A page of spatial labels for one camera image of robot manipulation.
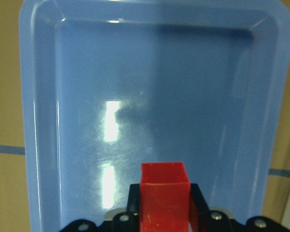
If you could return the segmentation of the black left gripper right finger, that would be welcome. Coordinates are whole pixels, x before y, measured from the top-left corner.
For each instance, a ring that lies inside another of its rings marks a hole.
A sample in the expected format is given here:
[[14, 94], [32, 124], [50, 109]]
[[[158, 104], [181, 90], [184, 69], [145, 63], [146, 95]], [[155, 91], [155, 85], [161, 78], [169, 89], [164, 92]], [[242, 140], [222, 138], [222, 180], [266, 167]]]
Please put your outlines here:
[[241, 224], [220, 209], [210, 209], [197, 184], [190, 185], [189, 224], [193, 232], [289, 232], [290, 229], [264, 217], [255, 216]]

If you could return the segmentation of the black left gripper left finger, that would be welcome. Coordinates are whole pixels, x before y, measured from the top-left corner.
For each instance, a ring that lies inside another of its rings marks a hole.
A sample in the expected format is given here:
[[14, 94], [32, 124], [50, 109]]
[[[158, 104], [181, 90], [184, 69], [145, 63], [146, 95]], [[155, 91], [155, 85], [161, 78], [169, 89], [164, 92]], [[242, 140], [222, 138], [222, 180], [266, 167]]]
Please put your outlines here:
[[103, 223], [97, 226], [94, 222], [86, 219], [78, 219], [63, 229], [62, 232], [139, 232], [140, 231], [140, 185], [132, 184], [126, 209], [119, 212], [111, 210], [106, 214]]

